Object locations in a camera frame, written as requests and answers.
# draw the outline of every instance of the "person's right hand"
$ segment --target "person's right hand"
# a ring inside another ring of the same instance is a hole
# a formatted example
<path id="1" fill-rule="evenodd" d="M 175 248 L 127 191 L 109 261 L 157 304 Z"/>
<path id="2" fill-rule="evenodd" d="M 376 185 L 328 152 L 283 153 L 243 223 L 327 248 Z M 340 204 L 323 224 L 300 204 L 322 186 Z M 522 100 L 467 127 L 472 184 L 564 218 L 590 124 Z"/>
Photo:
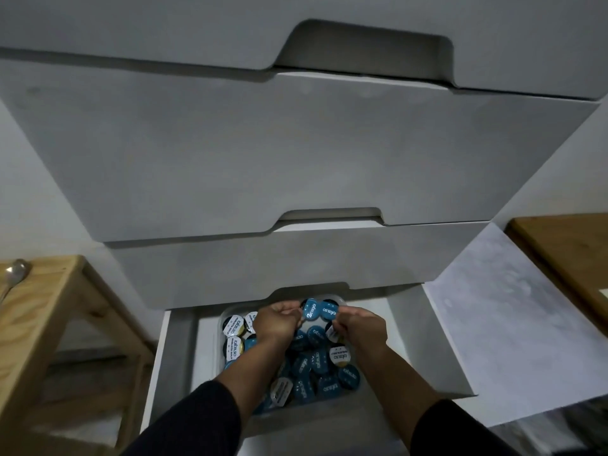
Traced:
<path id="1" fill-rule="evenodd" d="M 332 324 L 334 329 L 353 345 L 358 356 L 374 355 L 386 347 L 386 322 L 369 310 L 340 306 Z"/>

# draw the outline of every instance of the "metal spoon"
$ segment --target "metal spoon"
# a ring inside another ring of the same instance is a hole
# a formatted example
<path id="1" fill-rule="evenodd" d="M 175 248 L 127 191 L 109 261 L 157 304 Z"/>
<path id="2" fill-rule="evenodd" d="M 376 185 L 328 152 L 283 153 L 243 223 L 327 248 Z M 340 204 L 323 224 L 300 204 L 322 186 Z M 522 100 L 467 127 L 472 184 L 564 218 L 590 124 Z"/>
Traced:
<path id="1" fill-rule="evenodd" d="M 6 288 L 4 288 L 4 291 L 2 291 L 2 295 L 0 295 L 0 304 L 2 304 L 9 291 L 27 277 L 30 270 L 32 270 L 32 265 L 23 259 L 14 260 L 13 263 L 4 270 L 4 278 L 6 279 L 7 285 Z"/>

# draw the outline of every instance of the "wooden shelf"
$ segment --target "wooden shelf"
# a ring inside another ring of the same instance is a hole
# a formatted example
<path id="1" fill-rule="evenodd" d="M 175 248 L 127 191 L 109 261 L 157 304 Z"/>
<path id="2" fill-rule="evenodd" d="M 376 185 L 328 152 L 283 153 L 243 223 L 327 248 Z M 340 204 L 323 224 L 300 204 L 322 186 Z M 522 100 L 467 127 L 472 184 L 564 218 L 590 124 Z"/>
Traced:
<path id="1" fill-rule="evenodd" d="M 142 371 L 153 363 L 154 352 L 116 295 L 82 256 L 37 258 L 31 263 L 30 274 L 11 289 L 0 306 L 0 447 L 22 453 L 21 446 L 28 440 L 23 438 L 29 432 L 27 424 L 90 416 L 95 408 L 103 411 L 113 405 L 124 411 L 117 444 L 121 449 L 133 434 Z M 8 265 L 10 261 L 0 261 L 0 268 Z M 116 391 L 111 401 L 93 396 L 33 407 L 66 324 L 75 314 L 112 339 L 136 363 L 132 388 Z M 57 447 L 71 444 L 64 440 Z"/>

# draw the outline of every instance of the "drawer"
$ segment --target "drawer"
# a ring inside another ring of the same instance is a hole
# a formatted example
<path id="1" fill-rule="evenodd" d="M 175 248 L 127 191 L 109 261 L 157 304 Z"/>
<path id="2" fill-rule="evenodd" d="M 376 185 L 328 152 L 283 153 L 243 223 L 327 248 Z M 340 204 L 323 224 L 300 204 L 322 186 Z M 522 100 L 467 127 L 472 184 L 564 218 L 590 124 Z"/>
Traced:
<path id="1" fill-rule="evenodd" d="M 291 289 L 279 299 L 300 299 L 320 288 Z M 332 292 L 323 286 L 318 292 Z M 373 291 L 346 291 L 341 296 L 348 305 L 361 306 L 384 317 L 388 344 L 406 359 L 435 389 L 456 398 L 474 395 L 461 366 L 458 352 L 441 327 L 433 302 L 422 285 L 398 286 Z M 275 299 L 261 301 L 265 305 Z M 195 389 L 219 373 L 215 362 L 217 325 L 229 306 L 205 306 L 170 312 L 166 336 L 148 395 L 147 417 L 158 417 Z M 327 429 L 348 438 L 306 438 L 325 435 Z M 382 445 L 396 439 L 369 386 L 332 401 L 285 408 L 254 416 L 244 430 L 240 454 L 314 455 L 367 445 Z"/>
<path id="2" fill-rule="evenodd" d="M 102 242 L 263 232 L 300 210 L 487 221 L 597 107 L 361 76 L 14 55 L 0 60 L 0 96 Z"/>
<path id="3" fill-rule="evenodd" d="M 597 99 L 607 16 L 608 0 L 0 0 L 0 45 Z"/>
<path id="4" fill-rule="evenodd" d="M 108 244 L 156 309 L 263 300 L 321 283 L 373 288 L 434 280 L 487 222 L 383 226 L 293 223 L 267 234 Z"/>

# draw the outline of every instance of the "dark sleeve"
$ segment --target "dark sleeve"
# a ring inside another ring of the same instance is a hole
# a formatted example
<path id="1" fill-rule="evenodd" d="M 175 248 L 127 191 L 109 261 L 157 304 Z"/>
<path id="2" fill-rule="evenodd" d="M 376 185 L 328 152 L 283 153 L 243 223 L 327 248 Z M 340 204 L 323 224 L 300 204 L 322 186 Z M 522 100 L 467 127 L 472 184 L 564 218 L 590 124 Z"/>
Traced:
<path id="1" fill-rule="evenodd" d="M 241 435 L 241 417 L 223 384 L 201 384 L 144 430 L 125 456 L 233 456 Z"/>
<path id="2" fill-rule="evenodd" d="M 450 400 L 431 406 L 416 424 L 412 456 L 424 454 L 517 455 L 509 445 Z"/>

